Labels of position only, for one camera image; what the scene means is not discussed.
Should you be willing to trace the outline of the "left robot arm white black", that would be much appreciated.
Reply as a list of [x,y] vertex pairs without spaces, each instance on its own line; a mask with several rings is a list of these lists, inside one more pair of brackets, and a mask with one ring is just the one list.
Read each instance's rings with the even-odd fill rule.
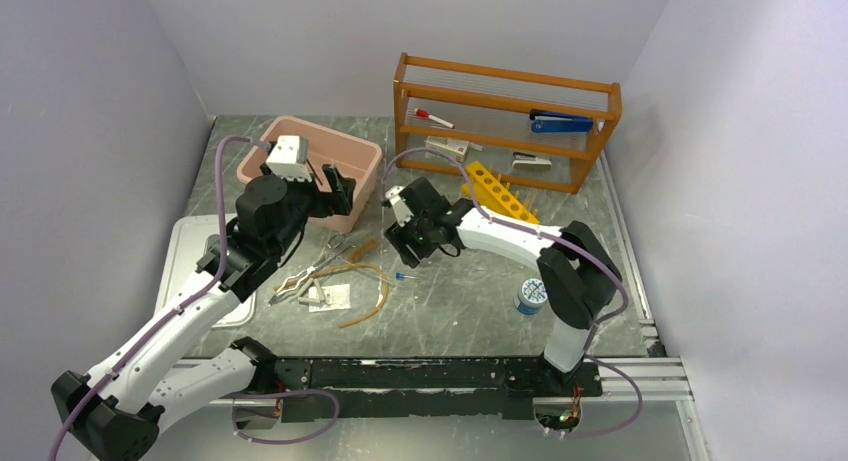
[[277,358],[244,337],[177,375],[175,363],[224,315],[248,300],[297,249],[309,218],[348,215],[354,179],[322,167],[311,176],[265,168],[236,199],[236,215],[198,261],[178,294],[113,355],[85,374],[67,371],[51,387],[63,431],[99,460],[139,460],[176,421],[225,395],[261,397],[279,387]]

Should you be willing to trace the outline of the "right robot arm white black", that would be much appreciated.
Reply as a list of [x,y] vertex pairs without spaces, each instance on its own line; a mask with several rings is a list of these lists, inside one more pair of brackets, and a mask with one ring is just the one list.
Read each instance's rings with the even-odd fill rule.
[[542,387],[562,395],[578,380],[600,312],[625,292],[620,271],[584,223],[532,224],[495,213],[477,202],[449,201],[424,177],[385,192],[382,205],[395,221],[385,231],[411,268],[437,250],[483,251],[534,269],[555,315],[539,372]]

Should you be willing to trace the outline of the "black metal ring stand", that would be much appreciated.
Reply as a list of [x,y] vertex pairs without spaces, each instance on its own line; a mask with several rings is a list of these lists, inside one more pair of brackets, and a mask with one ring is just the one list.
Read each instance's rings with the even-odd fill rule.
[[315,170],[314,166],[312,165],[311,161],[308,158],[306,159],[306,165],[307,165],[308,170],[311,174],[311,177],[315,181],[315,183],[319,186],[322,185],[323,184],[322,178],[318,175],[317,171]]

